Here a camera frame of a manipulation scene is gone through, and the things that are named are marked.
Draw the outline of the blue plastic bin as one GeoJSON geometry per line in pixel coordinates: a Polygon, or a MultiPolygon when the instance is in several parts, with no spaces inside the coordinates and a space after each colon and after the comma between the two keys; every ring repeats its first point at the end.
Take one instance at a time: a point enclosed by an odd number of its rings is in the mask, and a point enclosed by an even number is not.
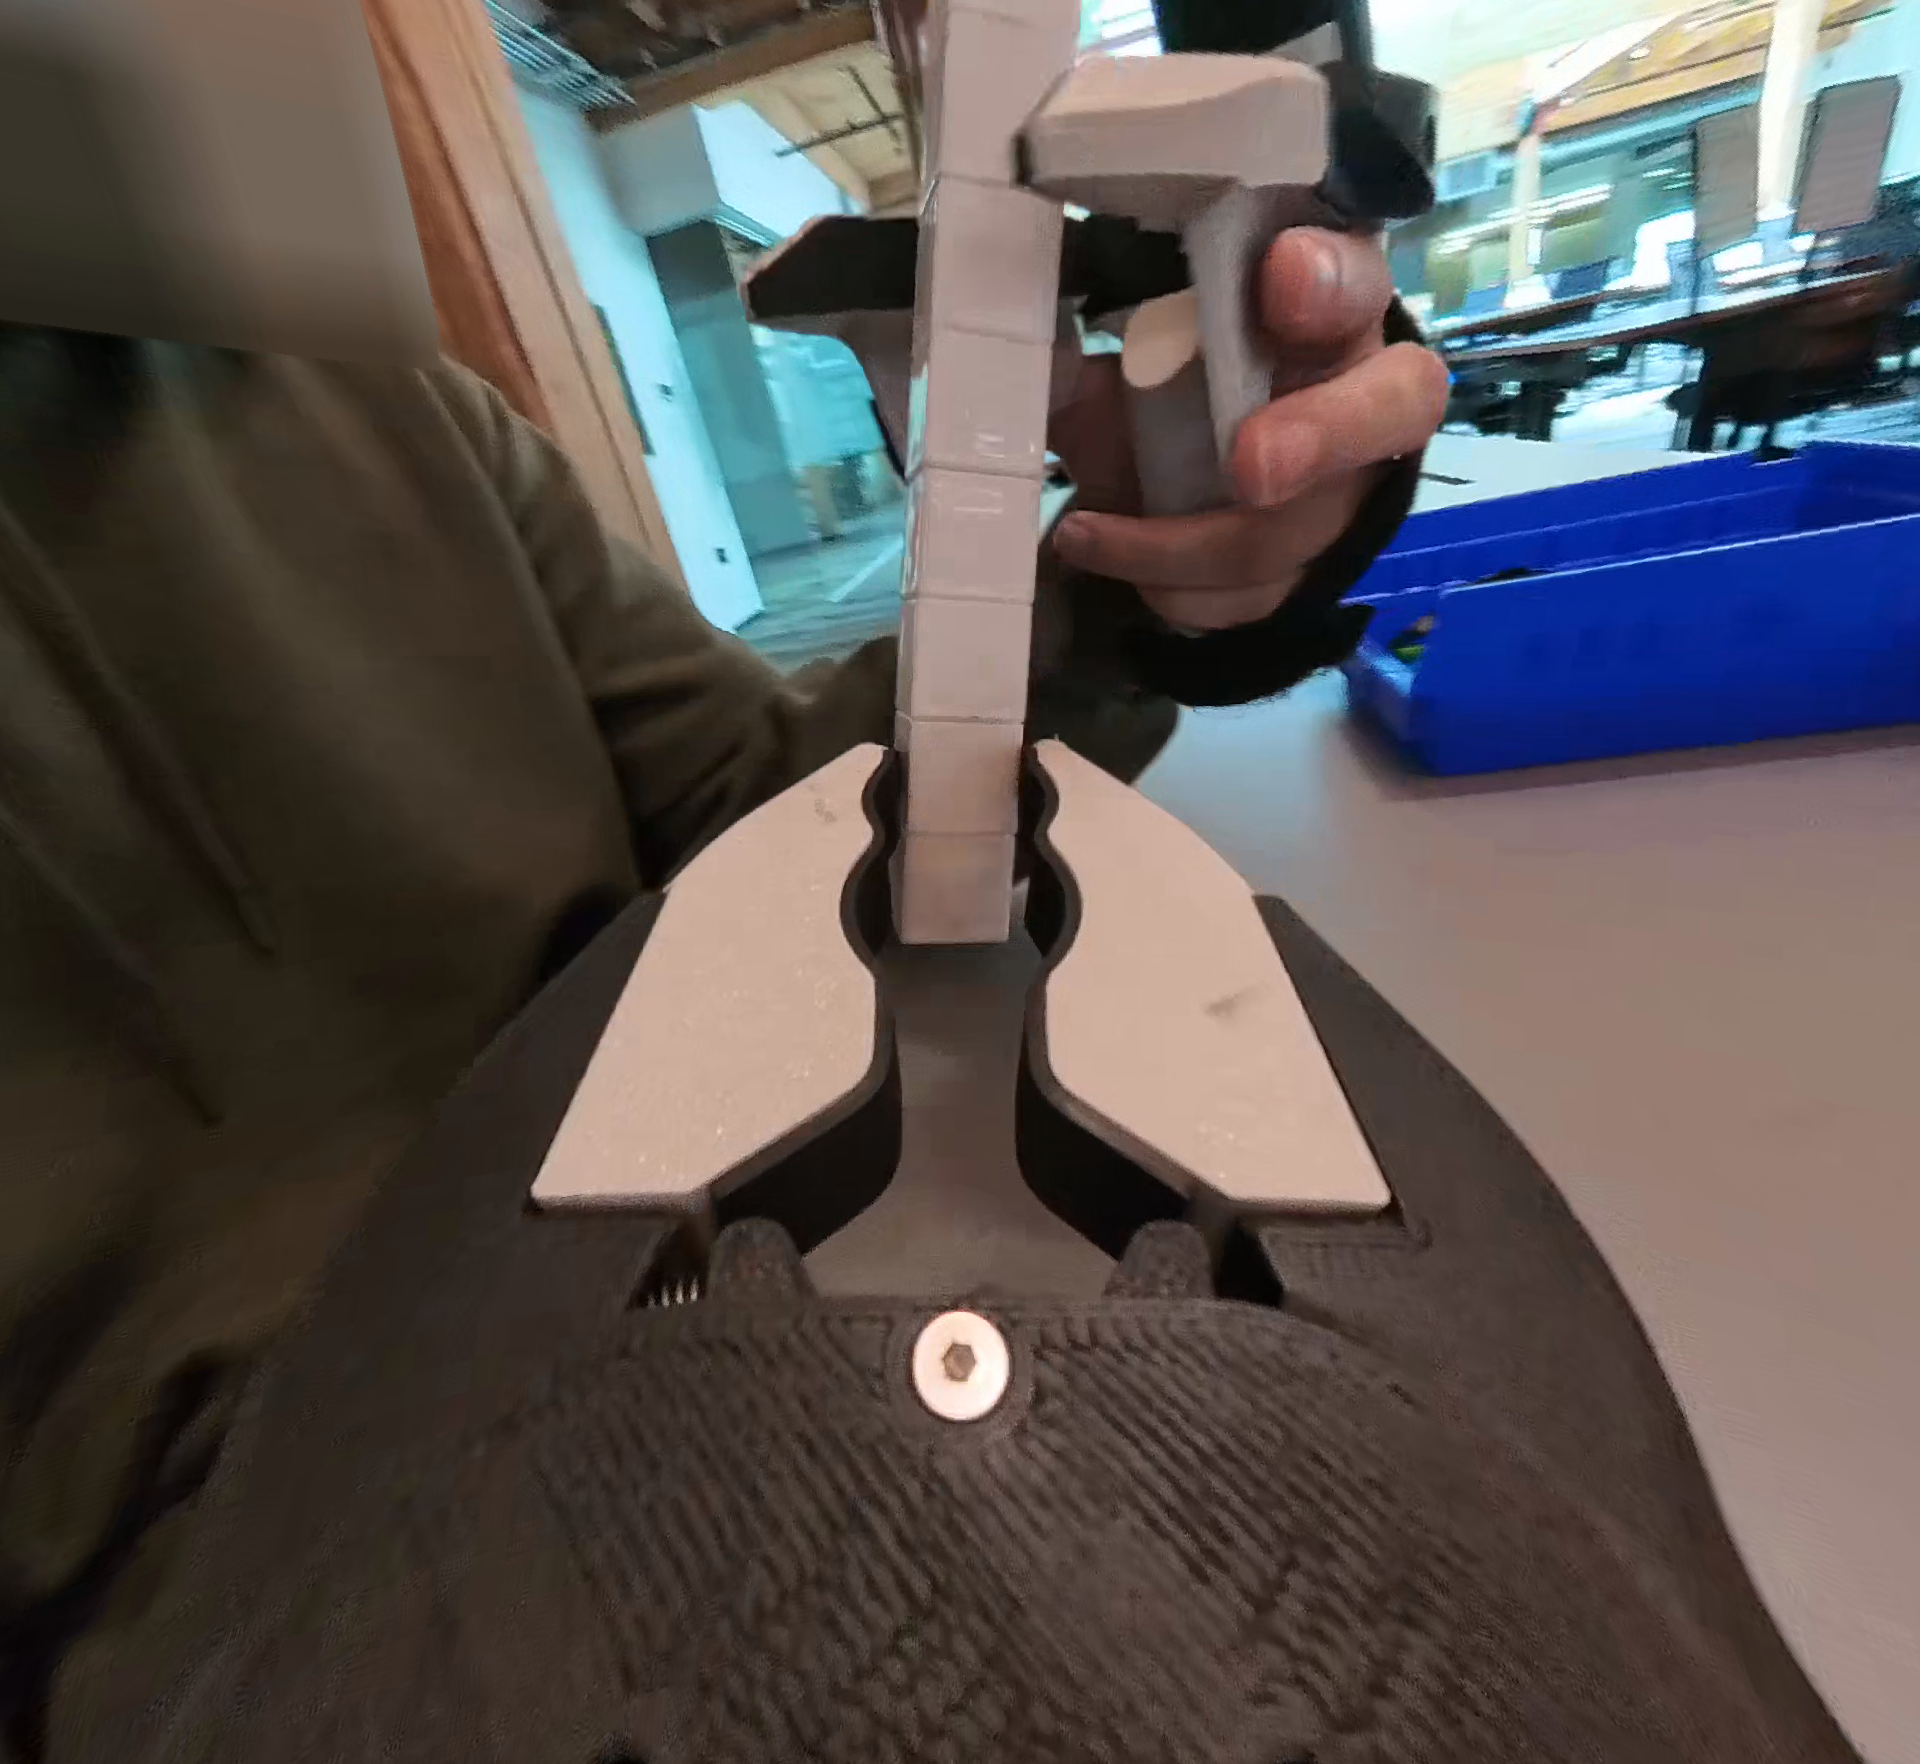
{"type": "Polygon", "coordinates": [[[1919,720],[1919,452],[1815,441],[1415,513],[1349,712],[1443,776],[1919,720]]]}

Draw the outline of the person's olive hoodie torso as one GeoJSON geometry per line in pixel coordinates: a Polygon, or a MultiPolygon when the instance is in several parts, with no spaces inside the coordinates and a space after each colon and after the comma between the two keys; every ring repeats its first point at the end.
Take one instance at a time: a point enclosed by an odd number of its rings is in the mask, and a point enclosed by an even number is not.
{"type": "Polygon", "coordinates": [[[711,626],[478,377],[5,329],[5,1623],[684,862],[711,626]]]}

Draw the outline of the long dark desk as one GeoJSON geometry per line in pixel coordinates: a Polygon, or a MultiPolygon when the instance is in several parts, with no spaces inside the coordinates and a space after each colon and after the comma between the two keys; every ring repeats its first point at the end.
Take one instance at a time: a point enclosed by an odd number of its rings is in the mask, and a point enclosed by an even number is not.
{"type": "Polygon", "coordinates": [[[1653,307],[1589,323],[1447,351],[1447,423],[1546,444],[1561,407],[1595,380],[1623,374],[1644,351],[1692,358],[1669,396],[1671,447],[1689,456],[1734,450],[1757,433],[1780,447],[1784,426],[1877,400],[1884,360],[1916,345],[1915,256],[1706,308],[1653,307]]]}

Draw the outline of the long white plastic box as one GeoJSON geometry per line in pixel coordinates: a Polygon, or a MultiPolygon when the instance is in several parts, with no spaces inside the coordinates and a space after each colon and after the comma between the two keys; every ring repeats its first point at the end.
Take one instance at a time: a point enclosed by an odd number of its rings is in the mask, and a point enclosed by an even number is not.
{"type": "Polygon", "coordinates": [[[1063,207],[1020,186],[1027,117],[1083,0],[927,0],[896,746],[900,941],[1013,925],[1063,207]]]}

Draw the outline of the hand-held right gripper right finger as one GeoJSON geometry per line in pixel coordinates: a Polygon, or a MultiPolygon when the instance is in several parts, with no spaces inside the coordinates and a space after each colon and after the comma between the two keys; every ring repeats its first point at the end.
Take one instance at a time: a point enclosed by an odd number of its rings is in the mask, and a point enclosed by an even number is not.
{"type": "Polygon", "coordinates": [[[1387,1179],[1246,880],[1067,744],[1037,746],[1027,790],[1027,1060],[1070,1146],[1206,1216],[1380,1217],[1387,1179]]]}

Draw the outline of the wooden post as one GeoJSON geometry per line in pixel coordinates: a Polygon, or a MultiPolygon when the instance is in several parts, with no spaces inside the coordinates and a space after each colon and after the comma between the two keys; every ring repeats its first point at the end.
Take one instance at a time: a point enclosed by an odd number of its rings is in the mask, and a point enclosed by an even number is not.
{"type": "Polygon", "coordinates": [[[573,460],[614,535],[684,584],[485,3],[361,3],[444,351],[573,460]]]}

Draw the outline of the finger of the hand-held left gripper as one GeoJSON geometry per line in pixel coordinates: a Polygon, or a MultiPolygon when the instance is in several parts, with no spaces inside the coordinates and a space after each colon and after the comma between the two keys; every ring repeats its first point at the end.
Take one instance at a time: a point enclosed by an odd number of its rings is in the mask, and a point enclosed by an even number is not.
{"type": "Polygon", "coordinates": [[[1273,393],[1260,264],[1324,220],[1332,95],[1279,54],[1083,56],[1018,131],[1023,188],[1175,236],[1189,284],[1133,310],[1122,385],[1147,518],[1230,505],[1228,460],[1273,393]]]}
{"type": "Polygon", "coordinates": [[[915,482],[1039,482],[1052,385],[1079,367],[1079,321],[1168,301],[1189,323],[1189,264],[1129,219],[996,212],[825,216],[747,277],[758,324],[831,337],[861,364],[915,482]]]}

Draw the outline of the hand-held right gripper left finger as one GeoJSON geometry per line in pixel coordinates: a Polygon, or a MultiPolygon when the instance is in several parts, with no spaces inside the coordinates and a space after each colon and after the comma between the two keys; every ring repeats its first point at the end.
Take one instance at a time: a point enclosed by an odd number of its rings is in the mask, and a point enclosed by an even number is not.
{"type": "Polygon", "coordinates": [[[893,754],[857,744],[676,875],[533,1181],[545,1214],[857,1217],[900,1165],[893,754]]]}

